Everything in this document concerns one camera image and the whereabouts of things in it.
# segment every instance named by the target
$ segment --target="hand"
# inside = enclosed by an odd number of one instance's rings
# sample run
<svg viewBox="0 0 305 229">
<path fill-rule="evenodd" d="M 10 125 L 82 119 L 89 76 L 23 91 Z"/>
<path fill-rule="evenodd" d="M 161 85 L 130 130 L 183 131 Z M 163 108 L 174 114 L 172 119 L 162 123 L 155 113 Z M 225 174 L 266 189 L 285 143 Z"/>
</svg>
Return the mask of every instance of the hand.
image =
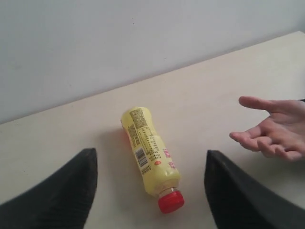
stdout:
<svg viewBox="0 0 305 229">
<path fill-rule="evenodd" d="M 239 103 L 247 108 L 266 110 L 269 117 L 247 131 L 230 133 L 233 140 L 251 151 L 261 151 L 266 157 L 296 161 L 305 156 L 304 102 L 242 96 Z"/>
</svg>

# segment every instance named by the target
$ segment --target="wall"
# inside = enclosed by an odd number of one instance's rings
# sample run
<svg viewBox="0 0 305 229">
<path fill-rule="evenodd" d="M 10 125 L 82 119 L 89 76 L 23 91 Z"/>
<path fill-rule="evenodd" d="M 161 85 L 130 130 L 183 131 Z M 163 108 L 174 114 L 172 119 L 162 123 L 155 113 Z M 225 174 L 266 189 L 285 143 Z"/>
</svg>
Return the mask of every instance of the wall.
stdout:
<svg viewBox="0 0 305 229">
<path fill-rule="evenodd" d="M 0 123 L 296 30 L 304 0 L 2 0 Z"/>
</svg>

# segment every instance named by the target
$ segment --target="table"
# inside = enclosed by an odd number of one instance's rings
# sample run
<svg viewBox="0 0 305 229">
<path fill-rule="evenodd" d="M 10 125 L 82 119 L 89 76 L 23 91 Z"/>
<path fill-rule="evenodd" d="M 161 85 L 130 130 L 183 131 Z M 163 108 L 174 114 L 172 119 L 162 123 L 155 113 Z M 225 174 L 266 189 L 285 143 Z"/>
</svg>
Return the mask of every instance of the table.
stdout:
<svg viewBox="0 0 305 229">
<path fill-rule="evenodd" d="M 241 95 L 305 97 L 301 32 L 0 125 L 0 202 L 52 174 L 86 147 L 98 152 L 99 179 L 86 229 L 216 228 L 203 187 L 207 149 L 218 149 L 277 194 L 305 207 L 305 166 L 244 150 L 229 132 L 267 116 L 241 107 Z M 182 175 L 185 205 L 162 215 L 145 193 L 120 118 L 150 109 Z"/>
</svg>

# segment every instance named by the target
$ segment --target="bottle cap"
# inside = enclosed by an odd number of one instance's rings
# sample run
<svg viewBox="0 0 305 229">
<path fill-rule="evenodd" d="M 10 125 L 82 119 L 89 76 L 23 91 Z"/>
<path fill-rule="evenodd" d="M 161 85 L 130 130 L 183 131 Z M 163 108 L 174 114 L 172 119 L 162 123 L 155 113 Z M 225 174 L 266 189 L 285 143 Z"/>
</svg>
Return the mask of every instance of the bottle cap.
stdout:
<svg viewBox="0 0 305 229">
<path fill-rule="evenodd" d="M 180 191 L 174 191 L 161 197 L 158 204 L 161 212 L 167 214 L 181 208 L 184 205 L 184 199 Z"/>
</svg>

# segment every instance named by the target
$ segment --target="bottle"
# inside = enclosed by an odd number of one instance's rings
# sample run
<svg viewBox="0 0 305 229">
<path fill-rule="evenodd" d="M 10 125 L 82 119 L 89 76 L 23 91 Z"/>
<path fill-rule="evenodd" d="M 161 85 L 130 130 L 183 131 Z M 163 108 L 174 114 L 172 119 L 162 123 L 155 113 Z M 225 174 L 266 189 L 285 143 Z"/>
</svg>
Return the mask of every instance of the bottle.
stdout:
<svg viewBox="0 0 305 229">
<path fill-rule="evenodd" d="M 145 191 L 159 198 L 159 208 L 164 214 L 181 208 L 184 199 L 178 190 L 180 174 L 153 127 L 150 111 L 134 107 L 123 114 L 121 124 L 142 174 Z"/>
</svg>

